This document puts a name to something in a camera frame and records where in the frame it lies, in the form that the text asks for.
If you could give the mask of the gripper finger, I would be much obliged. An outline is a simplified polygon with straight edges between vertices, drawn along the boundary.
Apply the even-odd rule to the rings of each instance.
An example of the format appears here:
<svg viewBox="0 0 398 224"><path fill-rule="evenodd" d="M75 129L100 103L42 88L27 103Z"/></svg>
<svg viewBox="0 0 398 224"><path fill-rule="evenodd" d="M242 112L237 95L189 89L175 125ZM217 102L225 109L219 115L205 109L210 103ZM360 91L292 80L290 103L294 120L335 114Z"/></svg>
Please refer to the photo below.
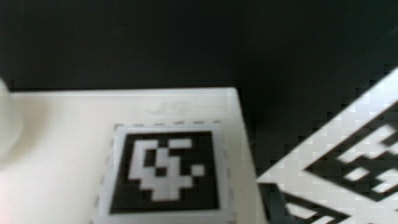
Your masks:
<svg viewBox="0 0 398 224"><path fill-rule="evenodd" d="M260 183L258 186L269 224L305 224L289 211L287 199L278 184Z"/></svg>

